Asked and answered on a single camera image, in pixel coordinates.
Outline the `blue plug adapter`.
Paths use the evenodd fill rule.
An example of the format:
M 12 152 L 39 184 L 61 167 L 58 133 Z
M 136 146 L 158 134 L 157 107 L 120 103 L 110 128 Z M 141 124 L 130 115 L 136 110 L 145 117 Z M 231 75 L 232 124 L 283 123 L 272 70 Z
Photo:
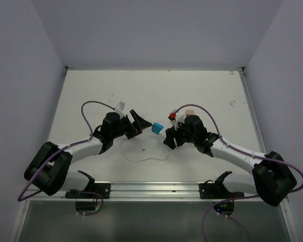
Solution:
M 151 131 L 156 135 L 159 135 L 163 129 L 164 129 L 164 126 L 157 122 L 153 123 L 153 125 L 151 127 Z

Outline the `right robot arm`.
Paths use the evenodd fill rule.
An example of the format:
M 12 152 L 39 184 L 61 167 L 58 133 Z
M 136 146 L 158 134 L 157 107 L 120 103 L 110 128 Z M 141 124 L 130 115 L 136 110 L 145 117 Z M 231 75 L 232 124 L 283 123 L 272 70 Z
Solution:
M 246 172 L 234 174 L 226 171 L 220 175 L 213 184 L 218 198 L 251 194 L 276 207 L 297 185 L 294 175 L 278 153 L 264 154 L 233 147 L 218 134 L 207 131 L 197 115 L 181 115 L 172 121 L 171 127 L 158 131 L 158 135 L 171 149 L 190 143 L 198 152 L 225 160 Z

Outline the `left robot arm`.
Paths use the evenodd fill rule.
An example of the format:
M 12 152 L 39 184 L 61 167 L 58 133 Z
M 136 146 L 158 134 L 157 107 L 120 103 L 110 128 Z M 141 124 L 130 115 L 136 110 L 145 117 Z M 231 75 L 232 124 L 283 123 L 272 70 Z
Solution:
M 72 172 L 69 167 L 84 158 L 105 153 L 118 137 L 132 139 L 152 126 L 134 110 L 130 110 L 130 114 L 134 121 L 115 111 L 107 113 L 86 140 L 66 145 L 44 143 L 26 168 L 24 178 L 49 196 L 67 189 L 77 190 L 84 198 L 91 197 L 95 191 L 94 178 L 80 170 Z

